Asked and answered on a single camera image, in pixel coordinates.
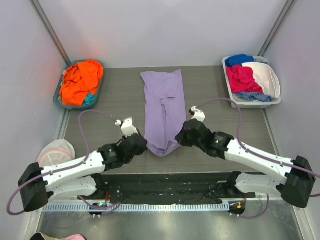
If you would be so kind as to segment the lavender t-shirt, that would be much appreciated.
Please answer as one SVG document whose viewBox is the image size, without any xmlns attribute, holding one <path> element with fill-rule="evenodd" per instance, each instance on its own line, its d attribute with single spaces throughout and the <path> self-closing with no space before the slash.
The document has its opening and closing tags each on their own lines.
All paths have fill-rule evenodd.
<svg viewBox="0 0 320 240">
<path fill-rule="evenodd" d="M 145 95 L 144 138 L 153 154 L 164 157 L 179 148 L 175 137 L 187 120 L 182 71 L 145 71 L 140 76 Z"/>
</svg>

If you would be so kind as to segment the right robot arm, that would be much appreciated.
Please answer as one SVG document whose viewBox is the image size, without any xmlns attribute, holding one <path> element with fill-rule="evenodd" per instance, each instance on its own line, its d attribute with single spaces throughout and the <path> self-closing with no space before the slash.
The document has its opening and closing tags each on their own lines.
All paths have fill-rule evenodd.
<svg viewBox="0 0 320 240">
<path fill-rule="evenodd" d="M 259 172 L 232 172 L 225 186 L 230 197 L 261 193 L 280 196 L 298 208 L 307 207 L 316 182 L 307 159 L 279 157 L 250 148 L 232 135 L 211 132 L 196 119 L 186 121 L 175 139 L 184 147 L 197 147 L 210 157 L 240 163 Z"/>
</svg>

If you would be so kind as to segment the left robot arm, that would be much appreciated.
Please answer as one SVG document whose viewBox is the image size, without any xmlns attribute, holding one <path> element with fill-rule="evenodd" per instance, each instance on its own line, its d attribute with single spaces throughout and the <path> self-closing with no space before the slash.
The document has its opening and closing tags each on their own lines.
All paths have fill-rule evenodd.
<svg viewBox="0 0 320 240">
<path fill-rule="evenodd" d="M 54 196 L 54 188 L 61 184 L 121 168 L 146 150 L 147 140 L 135 133 L 66 163 L 46 167 L 41 167 L 38 162 L 32 163 L 18 181 L 23 211 L 33 212 L 44 207 Z"/>
</svg>

